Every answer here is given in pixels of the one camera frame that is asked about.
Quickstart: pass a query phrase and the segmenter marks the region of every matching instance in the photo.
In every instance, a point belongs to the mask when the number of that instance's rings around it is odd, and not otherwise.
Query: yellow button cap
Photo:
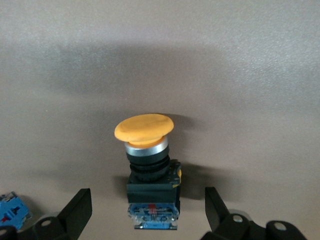
[[[158,143],[172,131],[174,122],[162,114],[143,114],[120,122],[114,136],[120,141],[141,147]]]

